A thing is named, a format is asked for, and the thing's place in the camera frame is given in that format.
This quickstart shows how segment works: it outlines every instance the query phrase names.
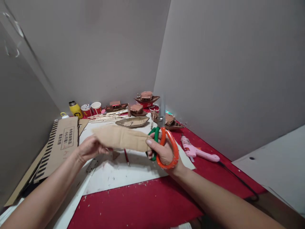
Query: glue gun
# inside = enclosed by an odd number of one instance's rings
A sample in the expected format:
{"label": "glue gun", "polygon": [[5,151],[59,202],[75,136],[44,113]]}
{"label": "glue gun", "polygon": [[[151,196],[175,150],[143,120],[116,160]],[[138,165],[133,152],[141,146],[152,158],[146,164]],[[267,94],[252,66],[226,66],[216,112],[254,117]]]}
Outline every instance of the glue gun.
{"label": "glue gun", "polygon": [[187,139],[183,134],[181,137],[181,142],[182,142],[183,148],[185,150],[185,154],[191,159],[192,162],[194,162],[193,157],[196,157],[196,156],[202,157],[211,162],[220,161],[220,158],[216,154],[208,154],[208,153],[203,152],[203,151],[197,149],[196,147],[194,147],[190,143],[189,139]]}

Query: black cable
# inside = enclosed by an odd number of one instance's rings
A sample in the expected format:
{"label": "black cable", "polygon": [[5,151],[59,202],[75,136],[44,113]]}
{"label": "black cable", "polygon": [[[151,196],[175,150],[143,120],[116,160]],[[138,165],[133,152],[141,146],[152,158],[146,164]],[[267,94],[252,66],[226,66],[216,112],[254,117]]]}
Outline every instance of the black cable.
{"label": "black cable", "polygon": [[218,164],[221,166],[221,167],[223,167],[225,170],[227,170],[229,173],[231,173],[231,174],[233,174],[237,179],[239,179],[240,180],[240,182],[244,185],[244,186],[246,186],[254,195],[255,195],[255,199],[252,199],[251,197],[249,197],[249,198],[246,198],[245,200],[246,201],[248,201],[248,202],[257,202],[257,201],[259,201],[259,196],[258,196],[258,194],[246,183],[246,182],[244,182],[241,178],[239,178],[235,173],[233,173],[230,169],[228,169],[228,167],[227,166],[225,166],[225,164],[224,163],[222,163],[222,162],[218,162]]}

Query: pencil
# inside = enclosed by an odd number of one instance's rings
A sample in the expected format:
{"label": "pencil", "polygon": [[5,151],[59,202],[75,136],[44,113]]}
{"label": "pencil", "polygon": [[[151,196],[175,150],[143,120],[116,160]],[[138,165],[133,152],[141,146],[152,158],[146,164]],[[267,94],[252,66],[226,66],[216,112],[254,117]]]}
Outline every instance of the pencil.
{"label": "pencil", "polygon": [[126,157],[127,165],[130,166],[129,165],[129,160],[128,160],[128,157],[127,157],[127,153],[126,153],[126,149],[124,149],[124,152],[125,152],[125,157]]}

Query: scissor blade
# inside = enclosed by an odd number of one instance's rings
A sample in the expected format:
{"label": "scissor blade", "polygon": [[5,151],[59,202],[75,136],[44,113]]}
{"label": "scissor blade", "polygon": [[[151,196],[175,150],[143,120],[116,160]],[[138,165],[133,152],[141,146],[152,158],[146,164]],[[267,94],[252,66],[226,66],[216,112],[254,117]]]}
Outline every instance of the scissor blade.
{"label": "scissor blade", "polygon": [[158,123],[158,126],[161,128],[161,127],[164,127],[164,125],[165,125],[165,98],[164,98],[164,94],[161,96],[159,117],[163,118],[162,120],[159,120],[159,123]]}

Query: scissors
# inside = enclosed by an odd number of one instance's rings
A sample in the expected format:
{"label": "scissors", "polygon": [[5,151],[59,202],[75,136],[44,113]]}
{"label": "scissors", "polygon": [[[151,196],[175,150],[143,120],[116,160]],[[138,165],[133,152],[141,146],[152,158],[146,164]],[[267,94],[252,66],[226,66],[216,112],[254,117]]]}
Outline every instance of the scissors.
{"label": "scissors", "polygon": [[175,167],[178,163],[179,160],[179,150],[178,150],[178,146],[176,144],[176,141],[174,139],[174,137],[172,136],[172,133],[169,130],[165,129],[165,102],[164,102],[164,96],[161,97],[161,105],[160,105],[160,110],[159,110],[159,115],[158,115],[158,126],[154,127],[150,133],[155,133],[155,137],[154,140],[156,142],[158,142],[159,140],[159,131],[161,130],[162,133],[162,137],[161,137],[161,141],[160,141],[160,145],[164,146],[165,142],[166,142],[166,135],[168,136],[168,139],[170,140],[172,146],[173,146],[173,152],[174,152],[174,158],[172,160],[172,162],[169,165],[163,165],[160,161],[160,156],[159,154],[157,154],[155,151],[153,151],[153,157],[152,157],[152,161],[157,160],[158,165],[163,168],[163,169],[171,169],[173,167]]}

